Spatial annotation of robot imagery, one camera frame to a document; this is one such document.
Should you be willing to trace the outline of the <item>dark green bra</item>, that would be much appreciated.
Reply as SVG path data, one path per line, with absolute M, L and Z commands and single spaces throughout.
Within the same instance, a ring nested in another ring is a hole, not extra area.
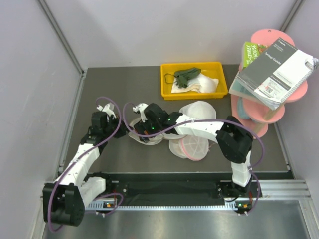
M 193 67 L 186 70 L 175 71 L 173 74 L 166 73 L 164 75 L 164 80 L 167 84 L 174 84 L 179 88 L 187 88 L 188 81 L 196 78 L 197 76 L 199 76 L 200 73 L 201 69 Z M 166 79 L 167 75 L 173 76 L 175 80 L 173 82 L 168 82 Z

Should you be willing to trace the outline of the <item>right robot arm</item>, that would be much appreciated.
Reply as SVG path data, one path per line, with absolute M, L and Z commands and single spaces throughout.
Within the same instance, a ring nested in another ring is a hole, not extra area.
M 251 191 L 249 170 L 253 136 L 243 128 L 237 118 L 196 119 L 180 112 L 168 114 L 159 105 L 138 104 L 133 111 L 141 119 L 133 126 L 142 142 L 160 134 L 198 136 L 219 145 L 224 157 L 231 162 L 233 192 L 244 197 Z

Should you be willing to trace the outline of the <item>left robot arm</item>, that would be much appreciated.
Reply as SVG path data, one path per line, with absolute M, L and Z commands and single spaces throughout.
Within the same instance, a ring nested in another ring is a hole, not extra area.
M 78 226 L 85 209 L 98 196 L 109 197 L 113 185 L 101 177 L 87 178 L 92 164 L 102 154 L 108 140 L 127 134 L 119 115 L 100 109 L 91 116 L 91 126 L 63 173 L 42 189 L 43 219 L 47 223 Z

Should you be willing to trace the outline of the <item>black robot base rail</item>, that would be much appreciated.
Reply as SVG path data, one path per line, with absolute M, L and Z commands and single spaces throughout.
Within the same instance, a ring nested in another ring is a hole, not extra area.
M 236 198 L 262 196 L 255 179 L 240 189 L 230 173 L 89 173 L 85 180 L 101 177 L 107 193 L 121 193 L 122 206 L 178 207 L 217 206 Z

